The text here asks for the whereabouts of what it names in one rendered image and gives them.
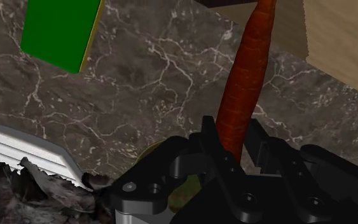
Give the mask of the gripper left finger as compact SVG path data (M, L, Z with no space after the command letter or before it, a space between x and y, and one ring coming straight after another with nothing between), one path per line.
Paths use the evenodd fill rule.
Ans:
M206 185L216 181L236 219L261 221L261 201L245 184L247 176L233 153L220 143L212 116L202 118L200 132L162 142L106 188L105 201L124 214L158 214L167 207L171 192L195 174L203 174Z

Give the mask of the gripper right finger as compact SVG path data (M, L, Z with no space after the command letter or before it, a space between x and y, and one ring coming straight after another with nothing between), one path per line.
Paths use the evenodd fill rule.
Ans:
M300 149L269 136L251 119L244 146L262 174L278 174L302 223L358 223L358 166L330 151Z

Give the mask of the orange carrot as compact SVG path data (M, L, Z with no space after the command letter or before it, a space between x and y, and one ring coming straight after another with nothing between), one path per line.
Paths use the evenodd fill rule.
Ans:
M216 127L237 162L261 93L268 64L277 0L258 0L245 26L219 106Z

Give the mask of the green round fruit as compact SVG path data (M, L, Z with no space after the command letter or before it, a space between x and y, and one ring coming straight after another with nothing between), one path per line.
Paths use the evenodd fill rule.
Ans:
M156 149L164 140L157 141L144 148L138 155L137 162L142 160L145 156ZM200 182L197 175L190 175L187 180L178 188L176 188L168 198L168 207L173 213L180 211L201 189Z

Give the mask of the dark crumpled leafy lump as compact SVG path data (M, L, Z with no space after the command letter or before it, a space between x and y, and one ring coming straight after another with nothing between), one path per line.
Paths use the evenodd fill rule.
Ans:
M0 162L0 224L116 224L97 194L21 159Z

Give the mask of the white ribbed plate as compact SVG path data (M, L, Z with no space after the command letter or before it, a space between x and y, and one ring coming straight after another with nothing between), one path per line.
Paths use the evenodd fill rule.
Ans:
M82 170L63 147L43 138L0 125L0 162L12 170L20 170L19 163L26 157L49 175L59 175L82 187Z

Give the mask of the green book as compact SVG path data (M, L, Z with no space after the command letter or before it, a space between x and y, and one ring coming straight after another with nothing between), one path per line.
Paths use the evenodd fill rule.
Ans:
M104 0L28 0L20 49L76 74L83 70Z

